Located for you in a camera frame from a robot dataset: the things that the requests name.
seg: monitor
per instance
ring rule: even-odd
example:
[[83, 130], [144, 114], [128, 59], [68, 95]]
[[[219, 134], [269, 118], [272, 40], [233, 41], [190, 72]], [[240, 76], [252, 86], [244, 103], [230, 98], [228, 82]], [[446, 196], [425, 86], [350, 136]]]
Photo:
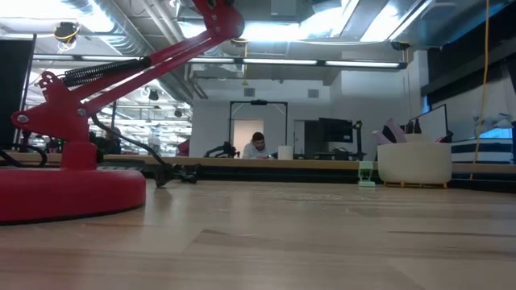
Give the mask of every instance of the monitor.
[[353, 143], [353, 121], [319, 118], [323, 142]]
[[411, 121], [419, 119], [421, 134], [424, 141], [435, 142], [435, 140], [446, 137], [448, 133], [446, 105], [439, 106], [426, 114], [422, 114]]

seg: man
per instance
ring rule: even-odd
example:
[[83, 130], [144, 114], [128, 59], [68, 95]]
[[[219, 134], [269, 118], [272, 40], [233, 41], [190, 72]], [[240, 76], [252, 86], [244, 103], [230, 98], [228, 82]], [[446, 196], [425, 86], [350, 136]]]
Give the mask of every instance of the man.
[[243, 148], [242, 159], [267, 159], [268, 154], [264, 135], [256, 132], [251, 142]]

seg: wooden counter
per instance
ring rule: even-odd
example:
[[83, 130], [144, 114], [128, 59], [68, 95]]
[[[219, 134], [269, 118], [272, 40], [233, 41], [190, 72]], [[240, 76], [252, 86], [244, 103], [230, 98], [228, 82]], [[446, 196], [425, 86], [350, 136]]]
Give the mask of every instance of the wooden counter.
[[[40, 156], [36, 153], [11, 153], [13, 158], [25, 164], [38, 164]], [[60, 162], [60, 154], [48, 154], [48, 164], [57, 165]], [[148, 165], [157, 165], [157, 162], [146, 155], [106, 155], [106, 160], [140, 160]], [[164, 157], [166, 162], [179, 165], [201, 164], [207, 167], [233, 167], [233, 168], [299, 168], [299, 169], [332, 169], [332, 170], [358, 170], [356, 161], [326, 161], [326, 160], [265, 160], [265, 159], [226, 159], [226, 158], [187, 158]], [[516, 173], [514, 165], [499, 164], [453, 164], [453, 172], [475, 173]]]
[[0, 227], [0, 289], [516, 289], [515, 218], [504, 193], [150, 180], [142, 209]]

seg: doorway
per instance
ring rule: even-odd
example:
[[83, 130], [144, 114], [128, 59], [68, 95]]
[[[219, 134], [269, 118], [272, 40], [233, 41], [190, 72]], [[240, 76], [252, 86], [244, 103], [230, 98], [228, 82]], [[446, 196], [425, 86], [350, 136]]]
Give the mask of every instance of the doorway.
[[243, 148], [251, 142], [253, 134], [264, 133], [264, 120], [234, 120], [233, 126], [233, 146], [240, 155], [243, 153]]

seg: desk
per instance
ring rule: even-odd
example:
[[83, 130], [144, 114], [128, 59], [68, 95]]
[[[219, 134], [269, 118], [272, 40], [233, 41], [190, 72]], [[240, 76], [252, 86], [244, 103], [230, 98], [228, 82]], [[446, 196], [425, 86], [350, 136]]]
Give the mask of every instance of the desk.
[[516, 288], [511, 195], [226, 181], [147, 195], [127, 213], [0, 227], [1, 289]]
[[[13, 158], [25, 164], [38, 164], [40, 156], [36, 153], [10, 154]], [[146, 155], [106, 155], [105, 160], [138, 160], [147, 165], [158, 163]], [[295, 169], [328, 169], [328, 170], [358, 170], [357, 161], [326, 161], [326, 160], [266, 160], [266, 159], [228, 159], [228, 158], [187, 158], [164, 157], [164, 161], [170, 164], [196, 165], [206, 167], [225, 168], [295, 168]], [[60, 162], [60, 154], [48, 154], [48, 163], [57, 165]], [[500, 164], [453, 164], [454, 173], [502, 173], [516, 174], [516, 166]]]

